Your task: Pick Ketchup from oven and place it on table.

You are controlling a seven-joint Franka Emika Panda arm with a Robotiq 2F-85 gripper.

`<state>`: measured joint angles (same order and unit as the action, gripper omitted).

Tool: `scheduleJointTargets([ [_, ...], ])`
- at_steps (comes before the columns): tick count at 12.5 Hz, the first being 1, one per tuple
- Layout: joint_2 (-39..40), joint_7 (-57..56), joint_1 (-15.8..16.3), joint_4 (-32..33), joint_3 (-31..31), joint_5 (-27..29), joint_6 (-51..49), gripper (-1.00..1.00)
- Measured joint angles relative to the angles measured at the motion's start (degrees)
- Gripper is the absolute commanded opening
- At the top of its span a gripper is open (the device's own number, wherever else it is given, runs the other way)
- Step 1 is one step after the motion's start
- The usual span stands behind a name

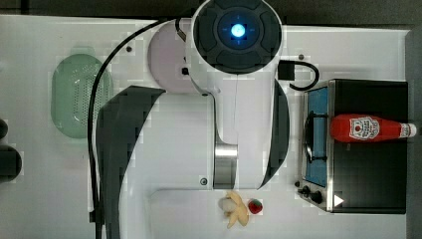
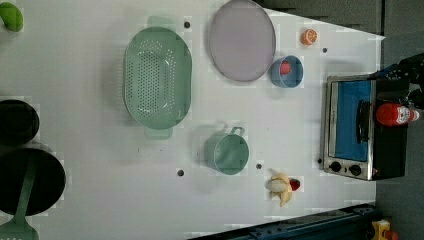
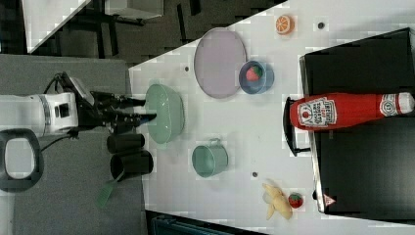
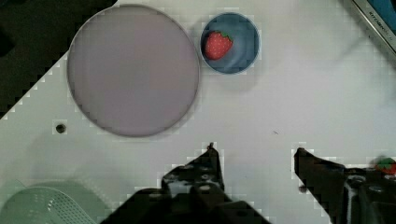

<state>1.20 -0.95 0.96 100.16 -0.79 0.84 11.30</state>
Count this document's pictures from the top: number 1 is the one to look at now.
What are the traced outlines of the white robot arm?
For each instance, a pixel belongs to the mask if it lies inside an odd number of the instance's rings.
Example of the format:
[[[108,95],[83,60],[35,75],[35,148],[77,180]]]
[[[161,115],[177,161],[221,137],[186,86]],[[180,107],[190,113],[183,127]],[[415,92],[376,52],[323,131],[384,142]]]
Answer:
[[[185,38],[188,88],[130,86],[98,114],[105,239],[152,239],[164,190],[259,189],[289,145],[282,22],[266,0],[205,0]]]

